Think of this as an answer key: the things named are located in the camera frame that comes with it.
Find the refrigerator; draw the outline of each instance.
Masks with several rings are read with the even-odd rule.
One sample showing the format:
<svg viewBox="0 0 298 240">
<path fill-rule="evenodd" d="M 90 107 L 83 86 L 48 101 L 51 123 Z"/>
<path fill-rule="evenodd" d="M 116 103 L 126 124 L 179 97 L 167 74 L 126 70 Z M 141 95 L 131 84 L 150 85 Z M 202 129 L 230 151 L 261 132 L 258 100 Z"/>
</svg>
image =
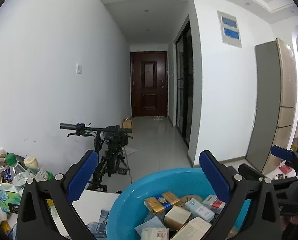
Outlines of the refrigerator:
<svg viewBox="0 0 298 240">
<path fill-rule="evenodd" d="M 255 47 L 257 101 L 246 159 L 260 172 L 273 171 L 281 159 L 271 155 L 272 145 L 286 148 L 296 104 L 296 69 L 290 46 L 281 39 Z"/>
</svg>

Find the bicycle pedal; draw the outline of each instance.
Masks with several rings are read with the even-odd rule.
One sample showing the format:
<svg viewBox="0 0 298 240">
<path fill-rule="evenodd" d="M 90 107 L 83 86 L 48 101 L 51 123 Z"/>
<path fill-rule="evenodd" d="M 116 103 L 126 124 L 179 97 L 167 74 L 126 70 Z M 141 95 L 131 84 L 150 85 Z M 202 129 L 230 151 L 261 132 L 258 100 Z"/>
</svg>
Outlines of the bicycle pedal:
<svg viewBox="0 0 298 240">
<path fill-rule="evenodd" d="M 117 171 L 118 174 L 121 174 L 121 175 L 127 175 L 128 174 L 128 170 L 127 169 L 124 169 L 124 168 L 119 168 L 118 171 Z"/>
</svg>

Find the red and white box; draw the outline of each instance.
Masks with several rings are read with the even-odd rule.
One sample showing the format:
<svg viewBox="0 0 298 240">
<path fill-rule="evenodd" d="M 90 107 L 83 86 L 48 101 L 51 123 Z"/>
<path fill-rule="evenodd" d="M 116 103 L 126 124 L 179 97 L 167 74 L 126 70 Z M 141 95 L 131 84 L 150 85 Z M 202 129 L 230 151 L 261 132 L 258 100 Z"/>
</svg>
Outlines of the red and white box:
<svg viewBox="0 0 298 240">
<path fill-rule="evenodd" d="M 216 195 L 209 195 L 202 204 L 206 206 L 208 209 L 212 210 L 216 214 L 220 214 L 222 209 L 225 206 L 223 201 L 218 200 Z"/>
</svg>

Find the blue plastic basin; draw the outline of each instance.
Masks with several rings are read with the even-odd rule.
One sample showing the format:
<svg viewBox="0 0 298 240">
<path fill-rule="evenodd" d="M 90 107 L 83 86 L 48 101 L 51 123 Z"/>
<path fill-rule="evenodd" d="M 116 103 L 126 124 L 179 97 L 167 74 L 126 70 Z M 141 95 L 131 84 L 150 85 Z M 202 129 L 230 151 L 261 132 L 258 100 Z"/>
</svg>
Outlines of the blue plastic basin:
<svg viewBox="0 0 298 240">
<path fill-rule="evenodd" d="M 134 228 L 148 214 L 144 199 L 172 191 L 176 196 L 199 195 L 203 199 L 214 191 L 201 169 L 181 168 L 148 175 L 126 188 L 114 202 L 107 221 L 108 240 L 139 240 Z M 235 226 L 241 227 L 250 200 L 246 200 Z"/>
</svg>

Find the green bottle cap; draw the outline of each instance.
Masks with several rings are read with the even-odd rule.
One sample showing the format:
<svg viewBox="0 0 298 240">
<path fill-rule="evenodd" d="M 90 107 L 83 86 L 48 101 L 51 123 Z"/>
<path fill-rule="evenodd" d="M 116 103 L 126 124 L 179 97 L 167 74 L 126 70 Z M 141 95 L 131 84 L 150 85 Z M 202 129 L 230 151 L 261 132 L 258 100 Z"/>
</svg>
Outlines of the green bottle cap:
<svg viewBox="0 0 298 240">
<path fill-rule="evenodd" d="M 5 160 L 9 166 L 13 166 L 17 163 L 16 156 L 13 153 L 8 153 L 5 157 Z"/>
</svg>

